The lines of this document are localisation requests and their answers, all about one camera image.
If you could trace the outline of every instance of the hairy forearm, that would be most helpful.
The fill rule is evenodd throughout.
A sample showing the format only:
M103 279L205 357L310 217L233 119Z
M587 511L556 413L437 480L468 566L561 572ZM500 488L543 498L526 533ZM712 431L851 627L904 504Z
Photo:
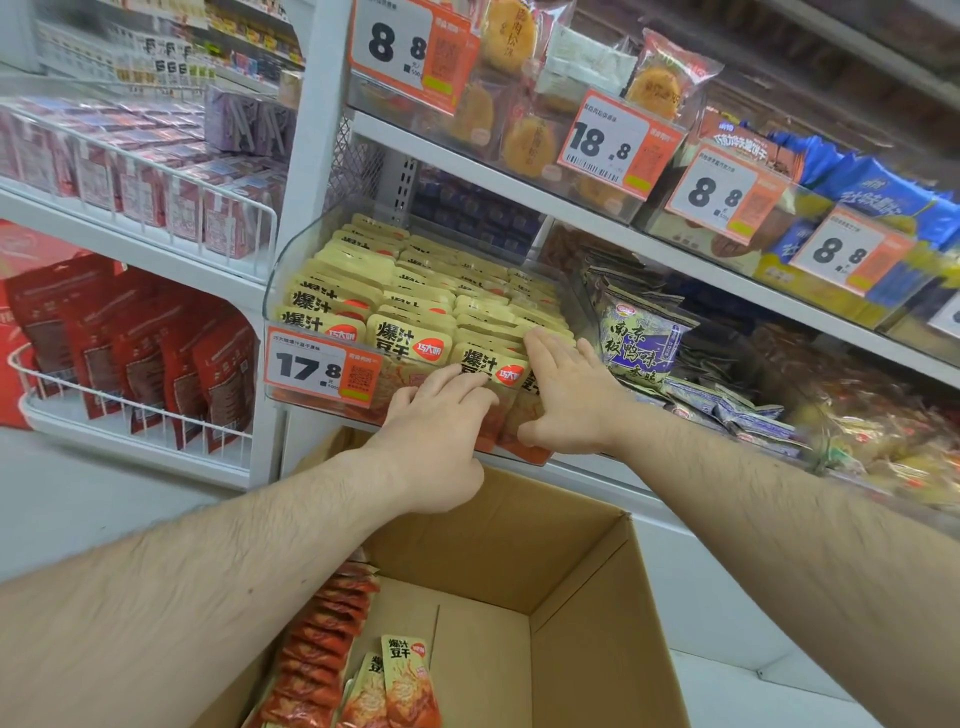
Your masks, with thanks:
M370 460L344 452L0 585L5 722L189 725L396 515Z
M958 544L665 412L613 419L612 454L878 720L955 725Z

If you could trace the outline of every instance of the round pastry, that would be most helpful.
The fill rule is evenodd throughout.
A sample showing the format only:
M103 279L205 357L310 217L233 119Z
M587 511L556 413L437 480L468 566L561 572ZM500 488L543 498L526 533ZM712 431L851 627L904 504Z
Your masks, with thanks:
M455 139L477 147L490 143L493 128L493 97L480 84L467 84L453 116L444 116L441 126Z
M502 73L519 76L537 50L537 19L522 0L491 0L480 32L483 60Z
M545 166L557 161L559 152L550 125L537 116L524 116L507 133L500 156L512 172L536 179Z
M680 111L680 99L680 81L673 71L661 65L637 73L627 90L627 101L670 121Z

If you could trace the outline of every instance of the product label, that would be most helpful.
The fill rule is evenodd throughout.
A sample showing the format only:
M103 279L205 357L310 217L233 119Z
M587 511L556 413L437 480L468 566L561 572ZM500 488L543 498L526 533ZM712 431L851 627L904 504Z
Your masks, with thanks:
M646 200L685 132L591 89L557 163Z
M863 296L913 248L914 241L837 206L790 265Z
M453 113L480 39L470 20L429 0L354 0L350 65L411 98Z
M789 184L761 165L701 142L666 209L749 245Z
M267 328L264 381L281 389L369 407L383 357L330 339Z

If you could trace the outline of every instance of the white floor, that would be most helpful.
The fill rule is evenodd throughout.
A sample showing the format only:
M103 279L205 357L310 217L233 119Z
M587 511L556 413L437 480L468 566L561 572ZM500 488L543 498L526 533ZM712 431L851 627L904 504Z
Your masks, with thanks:
M234 494L0 428L0 581ZM673 651L693 728L878 728L855 703Z

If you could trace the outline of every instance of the brand logo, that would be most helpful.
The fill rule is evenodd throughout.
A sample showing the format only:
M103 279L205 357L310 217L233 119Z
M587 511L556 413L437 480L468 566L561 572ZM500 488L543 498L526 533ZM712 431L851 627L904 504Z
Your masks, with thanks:
M509 386L520 381L520 378L523 376L523 371L523 367L519 364L510 364L497 372L496 378Z
M414 351L427 361L437 361L444 353L444 342L440 339L423 339L414 344Z
M326 335L333 336L337 339L344 339L345 341L356 341L357 329L350 324L337 324L336 326L328 328Z

